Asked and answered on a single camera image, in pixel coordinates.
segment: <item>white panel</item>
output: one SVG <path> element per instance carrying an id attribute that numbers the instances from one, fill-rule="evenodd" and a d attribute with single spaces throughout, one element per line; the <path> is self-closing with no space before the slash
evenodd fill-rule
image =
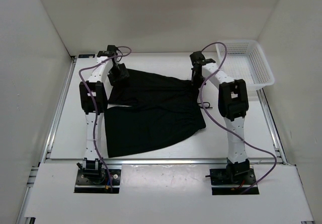
<path id="1" fill-rule="evenodd" d="M 277 0 L 42 0 L 72 55 L 107 44 L 192 52 L 217 39 L 257 39 Z"/>
<path id="2" fill-rule="evenodd" d="M 217 60 L 213 53 L 206 54 L 205 56 Z M 134 53 L 128 57 L 124 57 L 122 62 L 126 64 L 127 68 L 131 69 L 177 77 L 183 80 L 191 78 L 189 53 Z M 78 71 L 81 68 L 89 67 L 94 64 L 96 64 L 95 58 L 79 58 L 77 60 L 54 140 L 51 153 L 52 159 L 82 159 L 84 157 L 86 151 L 86 121 L 79 96 L 78 86 L 81 80 L 78 76 Z M 90 70 L 83 72 L 85 79 L 88 78 L 90 74 Z M 105 82 L 105 89 L 107 91 L 107 96 L 109 97 L 112 87 L 110 86 L 108 79 Z M 204 88 L 203 96 L 204 101 L 210 102 L 213 107 L 213 109 L 209 110 L 210 114 L 212 114 L 221 124 L 225 125 L 223 117 L 220 115 L 217 107 L 217 88 L 211 83 L 208 83 Z M 198 131 L 192 137 L 161 150 L 119 158 L 227 158 L 227 133 L 217 127 L 217 125 L 204 114 L 203 110 L 202 113 L 207 127 L 206 129 Z M 250 97 L 250 108 L 245 119 L 245 138 L 249 143 L 274 153 L 272 138 L 266 125 L 265 117 L 257 95 L 255 97 Z M 104 125 L 102 129 L 102 146 L 103 156 L 107 157 Z M 268 154 L 259 152 L 248 146 L 246 146 L 246 150 L 250 158 L 271 158 Z"/>
<path id="3" fill-rule="evenodd" d="M 255 166 L 257 178 L 270 166 Z M 120 193 L 74 194 L 77 166 L 42 164 L 26 216 L 51 223 L 300 224 L 312 220 L 295 167 L 277 166 L 260 195 L 212 196 L 207 165 L 123 166 Z"/>
<path id="4" fill-rule="evenodd" d="M 287 158 L 322 223 L 322 0 L 280 0 L 259 41 L 276 79 L 265 92 Z"/>
<path id="5" fill-rule="evenodd" d="M 40 0 L 0 0 L 0 223 L 14 223 L 70 58 Z"/>

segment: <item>black fabric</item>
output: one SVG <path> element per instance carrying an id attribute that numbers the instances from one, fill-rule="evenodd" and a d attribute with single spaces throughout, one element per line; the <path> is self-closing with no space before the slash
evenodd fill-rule
<path id="1" fill-rule="evenodd" d="M 112 89 L 105 111 L 110 158 L 174 145 L 205 128 L 197 104 L 198 89 L 190 81 L 128 69 L 127 86 Z"/>
<path id="2" fill-rule="evenodd" d="M 191 81 L 133 69 L 128 69 L 128 72 L 130 78 L 126 86 L 112 88 L 109 104 L 152 105 L 171 101 L 173 98 L 189 96 L 195 101 L 198 98 L 199 91 L 191 86 Z"/>

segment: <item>white table surface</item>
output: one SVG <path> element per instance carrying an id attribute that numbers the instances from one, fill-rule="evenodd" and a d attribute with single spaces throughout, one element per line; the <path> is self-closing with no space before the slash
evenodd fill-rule
<path id="1" fill-rule="evenodd" d="M 271 165 L 254 166 L 257 178 Z M 74 193 L 75 164 L 41 164 L 25 217 L 35 224 L 312 221 L 296 167 L 278 165 L 259 195 L 212 196 L 208 165 L 123 165 L 119 194 Z"/>
<path id="2" fill-rule="evenodd" d="M 153 72 L 179 79 L 191 78 L 191 63 L 189 53 L 133 53 L 124 57 L 122 62 L 127 68 L 137 69 L 146 72 Z M 216 53 L 205 54 L 217 61 Z M 82 159 L 86 148 L 86 121 L 85 113 L 81 108 L 79 96 L 80 78 L 78 71 L 97 63 L 96 58 L 77 59 L 75 70 L 71 79 L 70 87 L 58 125 L 51 152 L 51 159 Z M 83 71 L 88 78 L 91 70 Z M 109 97 L 112 87 L 108 79 L 105 88 Z M 218 90 L 208 83 L 204 88 L 204 101 L 211 103 L 213 109 L 209 112 L 221 124 L 225 125 L 222 116 L 219 114 Z M 257 95 L 249 97 L 249 111 L 245 119 L 245 139 L 256 147 L 265 149 L 275 154 L 273 141 L 267 127 L 264 113 Z M 141 153 L 136 155 L 117 157 L 114 159 L 225 159 L 228 153 L 227 133 L 217 127 L 202 110 L 206 129 L 200 130 L 190 138 L 161 150 Z M 102 126 L 102 154 L 107 158 L 106 136 Z M 246 146 L 248 157 L 271 158 L 269 155 L 256 151 Z"/>

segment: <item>white wall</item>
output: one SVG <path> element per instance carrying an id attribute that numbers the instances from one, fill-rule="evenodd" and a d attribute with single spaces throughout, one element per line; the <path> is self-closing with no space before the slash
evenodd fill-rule
<path id="1" fill-rule="evenodd" d="M 70 57 L 40 0 L 0 0 L 0 223 L 14 223 Z"/>
<path id="2" fill-rule="evenodd" d="M 278 0 L 42 0 L 71 55 L 108 44 L 193 52 L 218 39 L 257 39 Z"/>
<path id="3" fill-rule="evenodd" d="M 287 158 L 322 223 L 322 0 L 280 0 L 259 42 L 276 79 L 265 93 Z"/>

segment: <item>white enclosure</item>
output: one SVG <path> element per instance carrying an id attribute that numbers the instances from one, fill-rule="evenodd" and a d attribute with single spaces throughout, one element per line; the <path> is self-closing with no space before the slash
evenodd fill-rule
<path id="1" fill-rule="evenodd" d="M 156 164 L 151 168 L 158 172 L 158 168 L 163 168 L 158 164 L 197 162 L 200 165 L 195 170 L 199 169 L 204 176 L 209 166 L 225 162 L 227 151 L 226 143 L 221 144 L 226 141 L 226 133 L 211 126 L 205 118 L 208 122 L 204 132 L 170 150 L 109 160 L 109 164 L 123 164 L 125 172 L 124 192 L 113 196 L 118 205 L 127 208 L 125 214 L 119 212 L 124 214 L 120 222 L 129 223 L 134 217 L 135 223 L 149 218 L 158 218 L 162 223 L 195 223 L 209 213 L 207 222 L 219 216 L 219 223 L 249 223 L 252 219 L 243 213 L 252 209 L 258 214 L 254 223 L 263 223 L 260 218 L 271 214 L 276 216 L 267 219 L 273 220 L 267 223 L 300 224 L 312 221 L 312 216 L 315 223 L 322 223 L 322 91 L 319 86 L 322 0 L 0 0 L 0 164 L 4 167 L 0 180 L 0 223 L 30 221 L 24 216 L 35 217 L 35 223 L 49 223 L 48 217 L 53 223 L 93 220 L 88 216 L 79 218 L 80 197 L 71 192 L 75 163 L 82 159 L 80 149 L 84 148 L 81 137 L 84 113 L 77 99 L 76 70 L 95 64 L 96 59 L 74 60 L 70 56 L 96 54 L 108 44 L 126 45 L 135 52 L 124 59 L 127 67 L 188 79 L 189 53 L 218 39 L 257 40 L 264 51 L 275 83 L 264 91 L 250 93 L 245 136 L 250 141 L 263 138 L 258 146 L 276 154 L 276 170 L 258 185 L 259 196 L 246 196 L 242 201 L 237 196 L 228 199 L 204 196 L 208 186 L 198 174 L 193 176 L 198 181 L 191 182 L 199 188 L 201 197 L 198 198 L 195 193 L 182 200 L 176 198 L 181 191 L 187 191 L 180 186 L 183 180 L 174 186 L 170 199 L 165 198 L 169 195 L 167 191 L 162 194 L 164 186 L 157 186 L 161 188 L 158 194 L 163 196 L 166 207 L 152 205 L 163 212 L 154 212 L 151 207 L 151 216 L 141 219 L 144 209 L 149 209 L 149 201 L 155 203 L 154 198 L 161 197 L 153 192 L 155 186 L 136 179 L 138 176 L 131 169 L 135 167 L 126 164 Z M 208 50 L 216 58 L 215 47 Z M 217 91 L 211 86 L 207 86 L 209 96 L 215 106 Z M 217 109 L 212 114 L 218 118 Z M 77 121 L 74 129 L 66 131 L 73 120 Z M 214 145 L 204 143 L 212 138 Z M 252 164 L 260 162 L 255 171 L 263 175 L 272 159 L 247 151 Z M 154 178 L 150 167 L 140 168 L 142 177 Z M 186 172 L 176 165 L 171 168 L 179 174 Z M 129 176 L 137 182 L 126 182 Z M 167 176 L 161 180 L 169 181 Z M 132 191 L 134 187 L 148 188 L 151 196 Z M 108 204 L 106 196 L 86 196 L 82 200 L 98 200 L 100 207 L 95 209 L 95 218 L 97 223 L 103 222 L 103 206 Z M 192 215 L 194 203 L 190 198 L 208 206 L 202 204 L 203 208 Z M 135 200 L 141 201 L 141 205 L 134 208 L 124 204 Z M 69 203 L 74 211 L 66 213 L 64 204 Z M 245 204 L 236 212 L 236 218 L 225 213 L 235 203 Z M 262 203 L 270 203 L 269 208 L 264 208 Z M 208 210 L 209 205 L 216 206 L 216 210 Z M 189 215 L 180 218 L 176 210 L 185 210 Z"/>

